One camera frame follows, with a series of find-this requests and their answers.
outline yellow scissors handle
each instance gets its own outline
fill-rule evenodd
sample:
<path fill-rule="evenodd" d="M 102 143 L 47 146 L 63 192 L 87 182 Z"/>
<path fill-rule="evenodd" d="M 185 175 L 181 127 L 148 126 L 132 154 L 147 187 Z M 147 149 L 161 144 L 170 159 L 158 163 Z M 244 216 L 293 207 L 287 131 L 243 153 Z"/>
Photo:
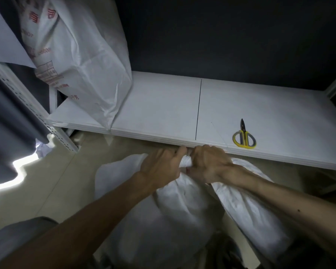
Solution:
<path fill-rule="evenodd" d="M 238 143 L 236 138 L 235 138 L 237 135 L 240 136 L 240 143 Z M 250 137 L 253 140 L 252 145 L 249 144 L 249 138 L 248 137 Z M 246 149 L 253 149 L 256 146 L 255 138 L 248 131 L 244 132 L 242 130 L 239 130 L 238 132 L 236 132 L 233 135 L 233 142 L 236 146 L 239 146 L 241 148 L 246 148 Z"/>

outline scissors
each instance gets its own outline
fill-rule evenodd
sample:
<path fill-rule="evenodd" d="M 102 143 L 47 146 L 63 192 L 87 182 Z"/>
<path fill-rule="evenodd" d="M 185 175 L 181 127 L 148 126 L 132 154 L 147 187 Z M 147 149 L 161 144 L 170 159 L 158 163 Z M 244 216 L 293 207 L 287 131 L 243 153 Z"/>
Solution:
<path fill-rule="evenodd" d="M 237 135 L 240 136 L 240 143 L 238 143 L 237 140 L 235 139 Z M 253 141 L 252 145 L 249 144 L 248 137 L 250 137 L 251 140 Z M 243 119 L 240 121 L 240 130 L 238 132 L 235 132 L 233 135 L 233 142 L 236 146 L 246 149 L 253 149 L 256 146 L 255 138 L 248 131 L 245 130 L 245 124 Z"/>

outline person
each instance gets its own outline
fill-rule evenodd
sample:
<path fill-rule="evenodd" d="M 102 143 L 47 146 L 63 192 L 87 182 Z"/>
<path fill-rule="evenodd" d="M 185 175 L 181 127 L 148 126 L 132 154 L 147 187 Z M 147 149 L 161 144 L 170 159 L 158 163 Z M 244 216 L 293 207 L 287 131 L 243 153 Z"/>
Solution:
<path fill-rule="evenodd" d="M 25 243 L 21 241 L 20 247 L 11 247 L 10 254 L 1 255 L 0 269 L 81 268 L 86 265 L 130 209 L 179 177 L 179 163 L 186 154 L 184 146 L 177 151 L 158 149 L 149 154 L 139 172 L 63 223 L 49 223 L 46 219 L 50 228 L 39 229 L 34 238 L 26 239 Z M 221 182 L 249 191 L 292 219 L 304 234 L 336 258 L 335 204 L 262 179 L 232 164 L 229 156 L 214 146 L 197 146 L 191 157 L 193 167 L 189 175 L 194 179 L 203 183 Z"/>

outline hand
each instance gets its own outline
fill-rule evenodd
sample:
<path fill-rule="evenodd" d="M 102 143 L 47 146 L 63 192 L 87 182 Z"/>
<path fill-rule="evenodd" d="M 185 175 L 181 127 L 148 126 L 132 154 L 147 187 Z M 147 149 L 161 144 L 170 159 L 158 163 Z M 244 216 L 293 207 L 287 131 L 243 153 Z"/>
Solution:
<path fill-rule="evenodd" d="M 191 157 L 193 167 L 189 176 L 203 183 L 222 182 L 223 174 L 235 166 L 224 150 L 215 146 L 196 146 Z"/>
<path fill-rule="evenodd" d="M 144 159 L 140 172 L 148 178 L 153 191 L 179 177 L 179 163 L 186 154 L 187 148 L 181 146 L 176 152 L 172 149 L 158 149 Z"/>

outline forearm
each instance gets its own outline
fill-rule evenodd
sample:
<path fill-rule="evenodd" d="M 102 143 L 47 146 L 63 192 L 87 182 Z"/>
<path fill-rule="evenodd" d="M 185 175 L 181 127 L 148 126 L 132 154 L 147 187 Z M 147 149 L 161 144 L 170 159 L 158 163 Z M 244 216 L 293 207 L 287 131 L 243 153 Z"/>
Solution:
<path fill-rule="evenodd" d="M 267 181 L 249 171 L 223 175 L 223 180 L 247 190 L 277 208 L 293 221 L 311 230 L 329 243 L 328 250 L 336 254 L 336 205 L 323 199 Z"/>
<path fill-rule="evenodd" d="M 114 227 L 152 193 L 145 177 L 128 181 L 0 262 L 0 268 L 71 268 L 87 261 Z"/>

